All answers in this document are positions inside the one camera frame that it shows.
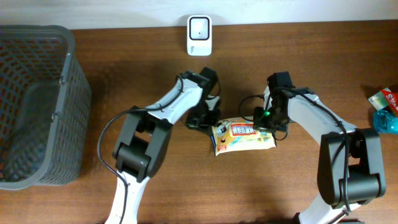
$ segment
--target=white plug-in device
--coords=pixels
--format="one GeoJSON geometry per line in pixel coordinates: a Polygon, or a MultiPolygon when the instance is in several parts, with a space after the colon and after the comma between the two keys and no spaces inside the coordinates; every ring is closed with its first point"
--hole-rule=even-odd
{"type": "Polygon", "coordinates": [[[211,18],[204,15],[190,16],[187,21],[187,51],[192,56],[211,54],[211,18]]]}

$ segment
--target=wooden table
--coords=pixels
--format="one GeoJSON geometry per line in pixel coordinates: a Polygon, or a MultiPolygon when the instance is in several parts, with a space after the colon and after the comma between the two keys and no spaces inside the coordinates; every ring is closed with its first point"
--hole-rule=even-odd
{"type": "MultiPolygon", "coordinates": [[[[217,70],[222,117],[238,116],[242,98],[260,94],[266,78],[288,70],[336,114],[369,127],[368,96],[398,84],[398,21],[216,26],[213,53],[186,53],[185,27],[74,30],[76,54],[93,90],[80,178],[63,187],[0,191],[1,223],[100,223],[107,219],[116,178],[96,156],[100,131],[113,115],[147,106],[175,76],[204,66],[217,70]]],[[[260,100],[248,101],[247,115],[260,100]]],[[[104,140],[111,157],[123,121],[104,140]]],[[[350,217],[367,223],[398,220],[398,136],[381,136],[387,192],[350,217]]],[[[238,223],[289,219],[318,193],[319,146],[298,125],[277,148],[214,157],[207,136],[174,126],[166,159],[148,183],[138,219],[144,223],[238,223]]]]}

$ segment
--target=food package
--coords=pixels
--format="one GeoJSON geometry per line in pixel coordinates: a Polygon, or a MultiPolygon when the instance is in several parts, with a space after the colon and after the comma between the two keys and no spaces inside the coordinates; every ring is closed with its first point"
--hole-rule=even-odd
{"type": "Polygon", "coordinates": [[[398,93],[393,93],[390,90],[381,90],[381,92],[388,101],[391,111],[398,117],[398,93]]]}
{"type": "Polygon", "coordinates": [[[378,93],[376,93],[375,95],[373,95],[368,99],[376,110],[381,110],[388,106],[388,101],[386,100],[382,92],[383,90],[379,91],[378,93]]]}
{"type": "Polygon", "coordinates": [[[271,133],[255,130],[253,122],[242,118],[220,120],[212,127],[211,140],[215,156],[224,152],[269,149],[276,146],[271,133]]]}

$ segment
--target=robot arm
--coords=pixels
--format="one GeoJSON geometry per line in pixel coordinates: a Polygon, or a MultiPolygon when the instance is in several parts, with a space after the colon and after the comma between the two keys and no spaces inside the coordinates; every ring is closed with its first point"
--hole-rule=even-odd
{"type": "Polygon", "coordinates": [[[200,74],[187,71],[180,78],[158,102],[145,110],[134,107],[137,111],[127,114],[113,151],[117,172],[128,184],[127,200],[124,183],[118,179],[107,224],[137,223],[137,211],[145,186],[160,169],[172,127],[182,115],[189,111],[185,123],[188,128],[208,134],[210,127],[218,120],[220,98],[208,97],[218,81],[216,72],[204,68],[200,74]],[[136,132],[146,132],[152,138],[145,141],[137,137],[136,132]]]}
{"type": "Polygon", "coordinates": [[[345,136],[351,156],[361,159],[359,164],[348,167],[346,184],[349,207],[357,209],[384,195],[386,181],[381,144],[375,130],[358,129],[342,120],[312,90],[295,88],[288,72],[275,73],[267,82],[264,96],[265,99],[271,96],[272,105],[265,102],[264,107],[254,110],[254,128],[268,132],[287,131],[289,123],[293,121],[320,145],[317,177],[320,194],[311,206],[296,214],[295,223],[337,223],[348,214],[343,196],[345,136]]]}

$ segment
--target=black cable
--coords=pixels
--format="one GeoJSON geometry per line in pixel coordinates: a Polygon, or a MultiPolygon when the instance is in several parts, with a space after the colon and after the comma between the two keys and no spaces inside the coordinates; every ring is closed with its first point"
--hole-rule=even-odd
{"type": "Polygon", "coordinates": [[[219,96],[219,95],[221,94],[221,84],[220,84],[220,81],[217,80],[217,83],[218,83],[218,91],[217,91],[217,94],[216,94],[215,96],[207,97],[206,100],[215,99],[217,96],[219,96]]]}
{"type": "Polygon", "coordinates": [[[238,108],[238,114],[239,114],[239,116],[240,116],[241,118],[243,118],[243,120],[245,120],[245,121],[250,121],[250,122],[253,122],[253,120],[252,120],[252,119],[245,118],[245,117],[242,115],[241,107],[242,107],[242,104],[243,104],[247,99],[252,98],[252,97],[258,97],[258,98],[264,99],[264,94],[251,95],[251,96],[245,97],[245,98],[241,101],[241,103],[239,104],[239,108],[238,108]]]}
{"type": "Polygon", "coordinates": [[[121,116],[123,116],[123,115],[125,115],[125,114],[128,114],[128,113],[135,113],[135,112],[138,112],[138,111],[146,111],[146,112],[149,112],[149,111],[159,111],[159,110],[162,110],[162,109],[168,107],[168,106],[169,106],[170,104],[172,104],[172,103],[181,95],[181,93],[183,92],[184,84],[183,84],[182,77],[179,75],[179,76],[177,76],[177,78],[181,81],[181,89],[180,89],[179,93],[178,93],[173,99],[171,99],[168,103],[166,103],[166,104],[163,105],[163,106],[161,105],[161,106],[158,107],[158,108],[141,108],[141,109],[129,109],[129,110],[125,110],[125,111],[123,111],[123,112],[117,114],[116,116],[114,116],[112,119],[110,119],[110,120],[108,121],[108,123],[105,125],[104,129],[102,130],[102,132],[101,132],[101,134],[100,134],[100,136],[99,136],[98,143],[97,143],[97,154],[98,154],[99,160],[100,160],[100,161],[102,162],[102,164],[103,164],[108,170],[110,170],[117,178],[120,178],[120,179],[122,180],[123,184],[124,184],[124,202],[123,202],[123,211],[122,211],[122,215],[121,215],[120,222],[119,222],[120,224],[123,222],[124,213],[126,212],[127,188],[128,188],[128,184],[127,184],[127,181],[126,181],[120,174],[118,174],[114,169],[112,169],[112,168],[103,160],[103,158],[102,158],[102,155],[101,155],[101,143],[102,143],[102,140],[103,140],[103,138],[104,138],[105,132],[106,132],[106,130],[108,130],[109,126],[110,126],[113,122],[115,122],[118,118],[120,118],[121,116]]]}
{"type": "Polygon", "coordinates": [[[341,131],[343,132],[344,141],[345,141],[345,159],[344,159],[344,177],[343,177],[343,200],[344,200],[344,203],[346,205],[347,212],[351,213],[351,209],[349,207],[349,202],[348,202],[348,194],[347,194],[347,191],[348,191],[348,187],[347,187],[347,183],[348,183],[348,159],[349,159],[348,135],[347,135],[347,131],[346,131],[345,127],[343,126],[343,123],[341,121],[339,121],[336,118],[336,116],[333,113],[330,112],[330,110],[328,110],[325,107],[319,105],[317,102],[311,100],[310,98],[305,96],[303,93],[301,93],[301,92],[299,92],[297,90],[293,90],[291,88],[286,88],[286,87],[275,87],[269,93],[269,96],[268,96],[268,99],[267,99],[267,103],[266,103],[266,110],[268,110],[268,104],[269,104],[269,100],[271,98],[271,95],[273,93],[275,93],[277,90],[287,90],[287,91],[290,91],[292,93],[296,93],[296,94],[300,95],[302,98],[306,99],[308,102],[310,102],[311,104],[313,104],[317,108],[320,108],[326,114],[328,114],[332,118],[332,120],[337,124],[337,126],[341,129],[341,131]]]}
{"type": "Polygon", "coordinates": [[[287,138],[288,135],[289,135],[289,126],[286,127],[286,134],[285,134],[285,136],[284,136],[283,138],[281,138],[281,139],[277,139],[277,138],[276,138],[275,132],[272,133],[272,137],[274,137],[274,139],[275,139],[275,140],[278,140],[278,141],[283,141],[283,140],[285,140],[285,138],[287,138]]]}

